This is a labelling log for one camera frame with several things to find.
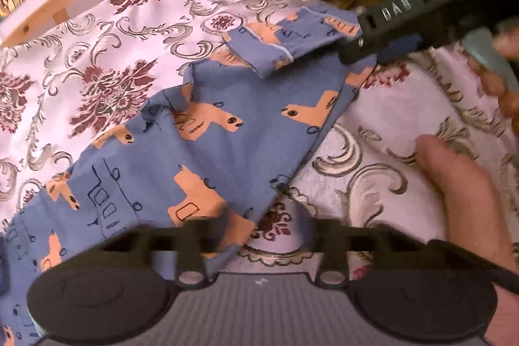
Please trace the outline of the bare right forearm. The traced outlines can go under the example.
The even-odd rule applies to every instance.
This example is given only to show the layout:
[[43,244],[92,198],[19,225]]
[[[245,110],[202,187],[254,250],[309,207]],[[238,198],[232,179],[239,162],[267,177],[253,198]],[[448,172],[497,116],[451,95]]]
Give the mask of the bare right forearm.
[[501,199],[487,171],[433,135],[418,137],[415,153],[419,168],[443,196],[448,241],[518,272]]

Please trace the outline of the person right hand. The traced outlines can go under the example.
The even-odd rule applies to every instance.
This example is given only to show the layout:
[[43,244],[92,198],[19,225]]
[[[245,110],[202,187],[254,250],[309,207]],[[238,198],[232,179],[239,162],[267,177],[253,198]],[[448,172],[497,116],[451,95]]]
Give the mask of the person right hand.
[[510,65],[518,62],[518,27],[496,36],[488,30],[473,31],[462,39],[462,47],[484,93],[498,99],[501,114],[511,119],[518,134],[518,79]]

